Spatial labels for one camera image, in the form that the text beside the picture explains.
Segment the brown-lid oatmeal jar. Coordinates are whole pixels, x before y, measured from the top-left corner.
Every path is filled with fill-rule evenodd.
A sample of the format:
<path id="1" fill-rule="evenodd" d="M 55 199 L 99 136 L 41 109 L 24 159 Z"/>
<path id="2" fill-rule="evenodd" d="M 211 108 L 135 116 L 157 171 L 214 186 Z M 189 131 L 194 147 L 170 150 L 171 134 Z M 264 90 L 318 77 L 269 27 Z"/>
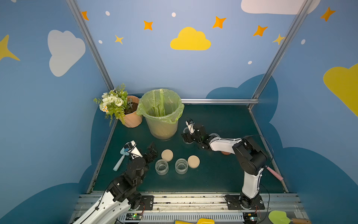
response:
<path id="1" fill-rule="evenodd" d="M 209 136 L 211 136 L 211 137 L 213 137 L 213 138 L 216 138 L 216 137 L 219 137 L 219 138 L 220 138 L 220 136 L 219 136 L 217 133 L 211 133 Z"/>
<path id="2" fill-rule="evenodd" d="M 181 134 L 182 136 L 182 139 L 183 141 L 186 143 L 186 144 L 192 144 L 194 141 L 192 139 L 192 136 L 189 132 L 189 128 L 188 127 L 185 127 L 184 130 L 183 130 L 183 133 Z"/>

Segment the beige-lid oatmeal jar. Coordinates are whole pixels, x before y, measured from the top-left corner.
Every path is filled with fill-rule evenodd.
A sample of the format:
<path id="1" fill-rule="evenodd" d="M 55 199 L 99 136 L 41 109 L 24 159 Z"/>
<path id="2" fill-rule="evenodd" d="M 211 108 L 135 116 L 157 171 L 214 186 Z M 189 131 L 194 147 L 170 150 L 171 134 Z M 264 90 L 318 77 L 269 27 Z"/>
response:
<path id="1" fill-rule="evenodd" d="M 184 158 L 180 158 L 175 162 L 175 170 L 178 174 L 183 175 L 188 170 L 188 162 Z"/>
<path id="2" fill-rule="evenodd" d="M 160 159 L 155 163 L 155 170 L 158 175 L 166 175 L 169 171 L 168 162 Z"/>

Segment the beige jar lid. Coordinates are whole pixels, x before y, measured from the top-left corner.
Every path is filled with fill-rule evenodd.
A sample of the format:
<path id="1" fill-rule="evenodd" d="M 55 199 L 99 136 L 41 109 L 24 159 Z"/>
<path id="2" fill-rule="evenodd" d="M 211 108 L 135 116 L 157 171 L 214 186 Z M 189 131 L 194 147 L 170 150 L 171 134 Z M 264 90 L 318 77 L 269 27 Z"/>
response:
<path id="1" fill-rule="evenodd" d="M 165 149 L 161 153 L 161 157 L 164 161 L 170 162 L 173 159 L 173 152 L 170 149 Z"/>
<path id="2" fill-rule="evenodd" d="M 200 165 L 200 159 L 195 155 L 190 156 L 187 162 L 188 162 L 188 166 L 192 169 L 198 168 Z"/>

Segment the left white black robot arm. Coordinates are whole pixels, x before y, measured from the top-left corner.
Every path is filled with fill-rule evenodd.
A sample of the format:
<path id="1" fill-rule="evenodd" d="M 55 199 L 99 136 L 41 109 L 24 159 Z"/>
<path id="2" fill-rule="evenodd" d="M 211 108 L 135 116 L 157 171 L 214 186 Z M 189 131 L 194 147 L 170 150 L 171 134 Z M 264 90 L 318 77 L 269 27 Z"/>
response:
<path id="1" fill-rule="evenodd" d="M 135 153 L 135 158 L 128 162 L 126 171 L 113 179 L 100 199 L 74 223 L 112 224 L 123 213 L 137 209 L 142 198 L 137 187 L 143 183 L 149 163 L 158 157 L 156 149 L 155 143 L 152 142 L 147 153 Z"/>

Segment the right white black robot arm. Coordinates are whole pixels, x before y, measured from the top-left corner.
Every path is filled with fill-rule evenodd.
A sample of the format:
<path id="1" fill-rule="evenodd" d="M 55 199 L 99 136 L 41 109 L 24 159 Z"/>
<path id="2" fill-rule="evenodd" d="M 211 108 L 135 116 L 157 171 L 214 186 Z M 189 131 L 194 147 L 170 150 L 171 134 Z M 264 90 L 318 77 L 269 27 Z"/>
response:
<path id="1" fill-rule="evenodd" d="M 186 144 L 197 143 L 199 148 L 234 154 L 244 171 L 241 197 L 254 201 L 259 197 L 262 172 L 266 167 L 267 155 L 254 139 L 254 135 L 241 138 L 222 138 L 216 133 L 208 134 L 203 126 L 190 125 L 181 134 Z"/>

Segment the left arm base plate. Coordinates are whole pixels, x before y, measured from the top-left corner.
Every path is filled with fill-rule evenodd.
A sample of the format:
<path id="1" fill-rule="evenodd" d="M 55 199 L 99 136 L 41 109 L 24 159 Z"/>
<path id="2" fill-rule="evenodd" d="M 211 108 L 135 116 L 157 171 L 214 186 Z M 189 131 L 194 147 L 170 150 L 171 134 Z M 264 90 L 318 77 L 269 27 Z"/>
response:
<path id="1" fill-rule="evenodd" d="M 137 198 L 134 201 L 134 204 L 131 206 L 131 209 L 134 211 L 152 211 L 154 204 L 153 195 L 142 195 L 141 198 Z"/>

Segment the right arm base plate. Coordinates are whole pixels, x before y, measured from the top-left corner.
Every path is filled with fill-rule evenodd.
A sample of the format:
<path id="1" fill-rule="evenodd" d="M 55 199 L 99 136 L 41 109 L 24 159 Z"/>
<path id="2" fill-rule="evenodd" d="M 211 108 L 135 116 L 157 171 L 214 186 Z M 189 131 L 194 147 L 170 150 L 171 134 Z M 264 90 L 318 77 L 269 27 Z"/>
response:
<path id="1" fill-rule="evenodd" d="M 225 195 L 224 196 L 229 210 L 264 210 L 265 205 L 262 197 L 258 194 L 256 197 L 250 199 L 247 196 L 240 195 Z"/>

